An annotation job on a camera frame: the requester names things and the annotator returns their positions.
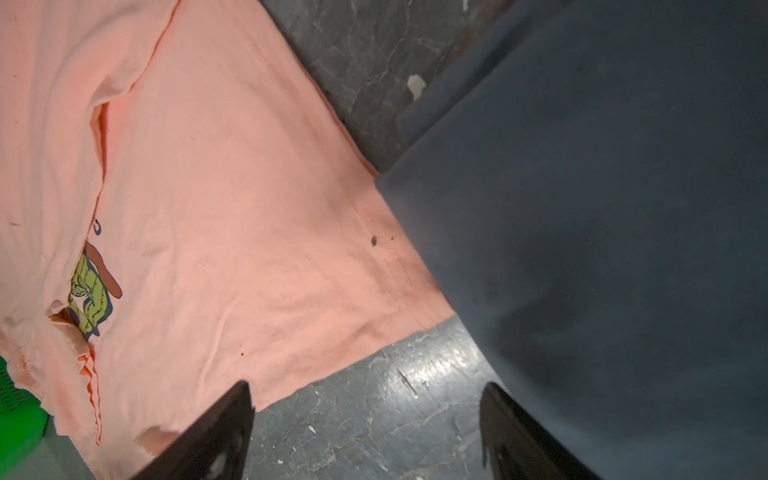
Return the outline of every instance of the dark gray fabric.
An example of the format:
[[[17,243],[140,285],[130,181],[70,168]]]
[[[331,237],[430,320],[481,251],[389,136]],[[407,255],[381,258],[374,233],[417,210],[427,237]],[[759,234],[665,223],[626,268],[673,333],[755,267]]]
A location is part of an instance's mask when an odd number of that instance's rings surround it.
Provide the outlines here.
[[[766,3],[538,5],[404,114],[379,191],[596,474],[765,478]]]

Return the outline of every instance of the marble surface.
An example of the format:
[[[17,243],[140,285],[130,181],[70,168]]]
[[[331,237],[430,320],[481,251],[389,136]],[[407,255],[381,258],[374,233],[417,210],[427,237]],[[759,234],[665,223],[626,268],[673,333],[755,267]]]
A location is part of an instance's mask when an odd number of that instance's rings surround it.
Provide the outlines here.
[[[263,0],[362,153],[380,171],[403,152],[395,119],[513,0]]]
[[[244,478],[490,480],[478,404],[498,382],[458,318],[256,414]]]

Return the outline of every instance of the green perforated plastic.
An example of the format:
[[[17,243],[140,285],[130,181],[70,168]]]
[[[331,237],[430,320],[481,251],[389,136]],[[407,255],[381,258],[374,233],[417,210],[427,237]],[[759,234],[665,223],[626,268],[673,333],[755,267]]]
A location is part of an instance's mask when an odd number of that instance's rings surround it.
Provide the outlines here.
[[[13,386],[0,357],[0,478],[40,445],[47,419],[35,396]]]

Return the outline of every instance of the white paint chip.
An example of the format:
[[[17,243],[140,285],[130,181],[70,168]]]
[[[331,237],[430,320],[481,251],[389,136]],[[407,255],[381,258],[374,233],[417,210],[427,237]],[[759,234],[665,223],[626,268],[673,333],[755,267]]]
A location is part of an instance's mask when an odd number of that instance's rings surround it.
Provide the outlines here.
[[[408,89],[413,95],[413,101],[417,101],[422,96],[424,89],[427,88],[427,83],[424,81],[421,75],[411,75],[408,77]]]

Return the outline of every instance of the dark blue cloth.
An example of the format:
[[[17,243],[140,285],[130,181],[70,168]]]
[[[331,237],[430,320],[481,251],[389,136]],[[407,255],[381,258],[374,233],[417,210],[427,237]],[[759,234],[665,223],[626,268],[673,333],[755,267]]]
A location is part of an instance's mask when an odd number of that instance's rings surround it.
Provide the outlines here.
[[[606,480],[768,475],[768,4],[531,2],[377,180],[511,396]]]

